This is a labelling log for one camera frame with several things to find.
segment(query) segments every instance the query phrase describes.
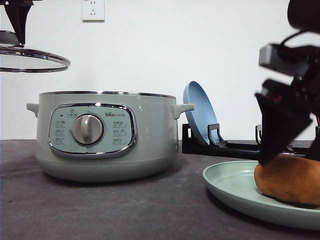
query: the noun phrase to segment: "chrome trim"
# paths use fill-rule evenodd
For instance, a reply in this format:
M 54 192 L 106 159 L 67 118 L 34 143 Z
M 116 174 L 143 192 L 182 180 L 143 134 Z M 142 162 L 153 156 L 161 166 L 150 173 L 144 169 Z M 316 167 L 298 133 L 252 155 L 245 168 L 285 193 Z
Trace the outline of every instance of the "chrome trim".
M 62 67 L 52 67 L 52 68 L 10 68 L 10 67 L 0 67 L 0 72 L 11 72 L 11 73 L 52 73 L 67 70 L 70 66 L 70 61 L 63 57 L 53 53 L 27 49 L 22 45 L 15 46 L 4 46 L 0 45 L 0 55 L 11 55 L 18 57 L 42 59 L 46 61 L 52 61 L 62 64 Z
M 48 143 L 51 150 L 58 156 L 65 157 L 65 158 L 78 158 L 78 159 L 106 159 L 106 158 L 116 158 L 121 157 L 123 155 L 128 154 L 131 152 L 134 147 L 137 144 L 138 141 L 138 130 L 137 130 L 137 123 L 136 123 L 136 117 L 134 112 L 126 105 L 121 104 L 108 104 L 108 103 L 71 103 L 71 104 L 63 104 L 58 107 L 56 107 L 51 114 L 50 118 L 50 125 L 51 126 L 51 120 L 52 116 L 55 110 L 60 108 L 66 108 L 66 107 L 81 107 L 81 106 L 96 106 L 99 104 L 99 107 L 108 107 L 108 108 L 121 108 L 126 110 L 129 113 L 130 122 L 131 122 L 131 141 L 126 145 L 125 147 L 111 152 L 96 152 L 96 153 L 78 153 L 78 152 L 68 152 L 68 151 L 62 151 L 57 148 L 55 148 L 50 140 L 50 128 L 48 132 Z
M 40 93 L 40 96 L 60 95 L 60 94 L 96 94 L 96 95 L 109 94 L 109 95 L 150 96 L 150 97 L 176 99 L 175 96 L 171 96 L 171 95 L 146 93 L 146 92 L 128 92 L 128 91 L 49 91 L 49 92 Z

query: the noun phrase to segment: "bread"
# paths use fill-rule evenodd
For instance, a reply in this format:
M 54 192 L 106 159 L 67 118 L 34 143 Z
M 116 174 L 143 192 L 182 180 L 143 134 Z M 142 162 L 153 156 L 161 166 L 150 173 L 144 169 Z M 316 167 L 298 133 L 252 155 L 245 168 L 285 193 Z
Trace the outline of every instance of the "bread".
M 277 199 L 320 205 L 320 161 L 280 154 L 254 169 L 256 186 Z

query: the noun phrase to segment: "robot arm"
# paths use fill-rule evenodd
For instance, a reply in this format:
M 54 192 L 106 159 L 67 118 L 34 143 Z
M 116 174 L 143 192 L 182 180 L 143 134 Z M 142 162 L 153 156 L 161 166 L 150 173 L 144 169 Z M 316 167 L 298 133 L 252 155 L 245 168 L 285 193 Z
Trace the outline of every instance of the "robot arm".
M 259 65 L 293 76 L 291 85 L 266 80 L 257 98 L 262 113 L 262 139 L 259 161 L 270 161 L 311 122 L 310 114 L 320 124 L 320 47 L 287 47 L 287 40 L 306 32 L 320 34 L 320 1 L 291 0 L 289 23 L 299 30 L 280 44 L 269 44 L 260 50 Z M 320 160 L 317 134 L 306 158 Z
M 17 40 L 22 45 L 26 43 L 26 21 L 33 1 L 41 0 L 0 0 L 0 5 L 4 5 Z

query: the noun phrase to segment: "table surface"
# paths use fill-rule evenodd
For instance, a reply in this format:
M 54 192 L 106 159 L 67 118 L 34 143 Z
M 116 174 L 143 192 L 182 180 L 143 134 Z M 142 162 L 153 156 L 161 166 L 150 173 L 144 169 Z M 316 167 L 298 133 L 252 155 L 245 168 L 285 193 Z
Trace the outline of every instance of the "table surface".
M 202 171 L 235 158 L 180 153 L 166 171 L 118 183 L 78 183 L 42 172 L 35 140 L 2 140 L 2 240 L 319 239 L 319 231 L 237 212 L 207 189 Z

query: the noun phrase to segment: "control panel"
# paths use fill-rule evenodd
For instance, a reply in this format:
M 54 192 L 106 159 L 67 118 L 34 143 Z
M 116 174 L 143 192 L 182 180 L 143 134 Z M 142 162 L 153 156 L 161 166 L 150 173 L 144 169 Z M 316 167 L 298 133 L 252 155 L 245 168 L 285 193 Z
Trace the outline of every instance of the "control panel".
M 60 153 L 118 157 L 128 153 L 136 141 L 135 116 L 124 105 L 67 104 L 57 107 L 51 116 L 49 146 Z

